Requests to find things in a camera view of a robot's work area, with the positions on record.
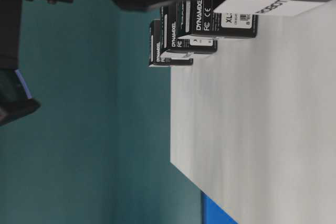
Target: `white label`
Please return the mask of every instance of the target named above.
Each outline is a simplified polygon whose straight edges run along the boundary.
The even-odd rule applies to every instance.
[[[151,38],[151,62],[153,62],[153,60],[154,60],[153,47],[154,47],[154,35],[152,35],[152,38]]]
[[[222,14],[222,27],[250,29],[252,17],[251,14],[225,13]]]
[[[212,47],[214,44],[214,41],[212,39],[191,39],[190,45],[192,46],[206,46],[206,47]]]
[[[226,13],[230,10],[234,13],[275,15],[275,16],[295,16],[307,10],[318,7],[322,2],[307,1],[281,1],[279,0],[226,0],[216,9],[216,13]]]
[[[185,32],[189,33],[189,26],[190,26],[190,7],[191,7],[191,2],[187,1],[186,2],[186,18],[185,18]]]
[[[168,16],[167,14],[164,15],[164,48],[167,48],[167,23],[168,23]]]

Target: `white surface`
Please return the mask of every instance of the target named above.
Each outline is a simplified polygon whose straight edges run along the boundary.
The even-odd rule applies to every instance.
[[[277,0],[226,0],[215,9],[215,12],[226,13],[227,10],[230,10],[230,12],[232,13],[255,14],[271,6],[276,1]],[[324,4],[323,2],[307,2],[294,0],[282,0],[282,2],[282,5],[278,5],[277,8],[274,8],[267,14],[262,15],[295,16]]]
[[[336,2],[172,68],[171,162],[239,223],[336,223]]]

